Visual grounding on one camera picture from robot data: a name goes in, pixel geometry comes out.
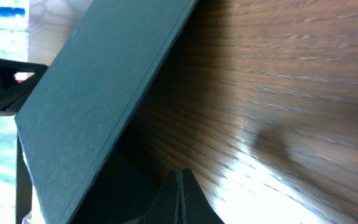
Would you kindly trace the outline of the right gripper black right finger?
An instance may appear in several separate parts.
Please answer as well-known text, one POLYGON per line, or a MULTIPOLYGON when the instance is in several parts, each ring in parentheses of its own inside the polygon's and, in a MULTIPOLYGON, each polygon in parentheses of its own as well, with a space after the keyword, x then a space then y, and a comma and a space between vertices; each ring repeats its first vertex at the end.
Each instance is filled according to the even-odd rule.
POLYGON ((186 224, 224 224, 210 206, 194 173, 180 172, 181 222, 186 224))

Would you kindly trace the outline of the dark green box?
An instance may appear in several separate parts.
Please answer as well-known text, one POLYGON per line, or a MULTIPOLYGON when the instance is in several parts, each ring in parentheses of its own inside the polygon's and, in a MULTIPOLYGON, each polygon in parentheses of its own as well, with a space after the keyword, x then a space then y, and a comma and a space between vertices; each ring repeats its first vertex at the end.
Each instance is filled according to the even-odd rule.
POLYGON ((95 0, 15 117, 46 223, 73 220, 196 0, 95 0))

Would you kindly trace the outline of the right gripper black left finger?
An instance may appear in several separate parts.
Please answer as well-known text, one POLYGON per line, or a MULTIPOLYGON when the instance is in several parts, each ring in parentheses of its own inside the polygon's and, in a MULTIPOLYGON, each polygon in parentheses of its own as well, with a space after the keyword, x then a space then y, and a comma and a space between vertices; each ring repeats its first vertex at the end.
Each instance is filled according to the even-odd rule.
POLYGON ((135 224, 177 224, 180 222, 180 190, 178 172, 171 170, 164 180, 158 195, 150 208, 139 218, 131 220, 135 224))

